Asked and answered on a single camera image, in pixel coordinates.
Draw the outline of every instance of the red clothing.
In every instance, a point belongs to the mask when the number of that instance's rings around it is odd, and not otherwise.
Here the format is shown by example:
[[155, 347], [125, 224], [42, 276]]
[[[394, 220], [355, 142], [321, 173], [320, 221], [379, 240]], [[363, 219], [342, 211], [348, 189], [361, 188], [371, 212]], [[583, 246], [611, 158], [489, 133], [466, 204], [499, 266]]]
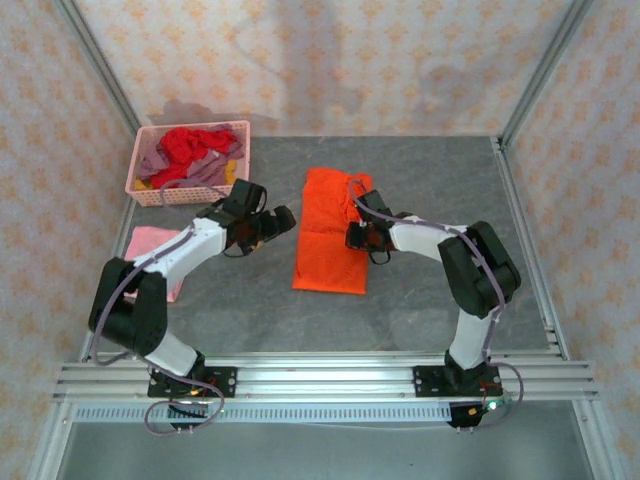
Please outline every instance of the red clothing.
[[187, 170], [193, 162], [204, 158], [210, 149], [228, 153], [237, 141], [231, 130], [189, 130], [177, 127], [169, 130], [160, 140], [160, 145], [169, 160], [169, 167], [152, 175], [149, 180], [153, 188], [159, 189], [169, 180], [187, 178]]
[[[330, 168], [310, 168], [302, 191], [298, 225], [298, 253], [293, 274], [295, 290], [364, 295], [367, 287], [366, 252], [345, 245], [349, 222], [360, 220], [349, 182], [360, 180], [367, 190], [369, 175], [349, 175]], [[365, 193], [356, 186], [356, 193]]]

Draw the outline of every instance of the folded orange shirt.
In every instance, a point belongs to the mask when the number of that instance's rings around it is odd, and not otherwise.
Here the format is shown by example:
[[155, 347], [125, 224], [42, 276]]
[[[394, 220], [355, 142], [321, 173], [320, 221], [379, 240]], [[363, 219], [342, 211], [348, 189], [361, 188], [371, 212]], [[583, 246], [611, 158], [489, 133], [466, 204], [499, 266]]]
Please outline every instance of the folded orange shirt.
[[[349, 194], [349, 182], [353, 179], [371, 190], [371, 177], [362, 173], [349, 175], [330, 168], [311, 168], [307, 172], [298, 226], [294, 289], [366, 293], [367, 253], [345, 246], [349, 222], [360, 221]], [[365, 193], [359, 185], [355, 191], [358, 195]]]

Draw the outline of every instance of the pink basket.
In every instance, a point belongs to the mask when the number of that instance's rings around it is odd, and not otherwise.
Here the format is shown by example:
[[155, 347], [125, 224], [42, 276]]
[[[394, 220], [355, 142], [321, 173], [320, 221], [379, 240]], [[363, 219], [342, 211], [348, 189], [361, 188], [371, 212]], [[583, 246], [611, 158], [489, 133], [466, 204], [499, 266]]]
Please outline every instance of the pink basket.
[[[131, 195], [143, 207], [153, 205], [162, 205], [160, 200], [160, 190], [136, 190], [135, 182], [137, 178], [138, 165], [144, 157], [147, 149], [157, 144], [165, 133], [172, 128], [187, 127], [193, 129], [208, 130], [218, 125], [228, 125], [242, 145], [244, 146], [244, 158], [236, 160], [237, 166], [236, 178], [249, 180], [249, 122], [240, 120], [235, 122], [217, 122], [217, 123], [193, 123], [189, 125], [160, 125], [152, 127], [142, 127], [138, 130], [136, 143], [133, 147], [133, 155], [131, 155], [131, 164], [129, 165], [129, 174], [127, 175], [127, 184], [124, 191]], [[218, 190], [229, 194], [231, 185], [213, 185]], [[164, 198], [168, 204], [178, 205], [185, 203], [211, 203], [220, 198], [220, 194], [212, 192], [208, 188], [168, 188], [164, 192]]]

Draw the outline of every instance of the floral wallpaper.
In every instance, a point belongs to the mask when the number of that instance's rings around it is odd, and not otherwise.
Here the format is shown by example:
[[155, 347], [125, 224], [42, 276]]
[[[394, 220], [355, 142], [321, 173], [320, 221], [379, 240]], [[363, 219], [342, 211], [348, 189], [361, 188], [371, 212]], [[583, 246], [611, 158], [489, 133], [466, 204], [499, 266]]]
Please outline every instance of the floral wallpaper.
[[509, 150], [573, 356], [640, 472], [640, 9], [595, 2]]
[[144, 123], [501, 133], [570, 0], [77, 0]]
[[0, 478], [26, 477], [76, 358], [133, 145], [53, 2], [0, 2]]

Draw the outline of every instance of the pink cloth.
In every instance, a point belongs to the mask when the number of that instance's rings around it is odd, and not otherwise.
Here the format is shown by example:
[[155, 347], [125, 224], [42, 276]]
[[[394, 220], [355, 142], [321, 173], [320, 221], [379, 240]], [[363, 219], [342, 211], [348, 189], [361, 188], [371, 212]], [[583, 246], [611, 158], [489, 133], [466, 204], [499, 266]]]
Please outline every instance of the pink cloth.
[[[156, 227], [136, 227], [131, 234], [131, 242], [127, 247], [127, 253], [124, 255], [125, 260], [132, 260], [135, 257], [149, 253], [154, 248], [158, 248], [162, 244], [168, 242], [173, 237], [178, 235], [178, 230], [165, 230], [163, 228]], [[167, 293], [167, 302], [175, 302], [182, 287], [182, 280]], [[135, 298], [136, 292], [132, 294], [126, 294], [127, 296]]]

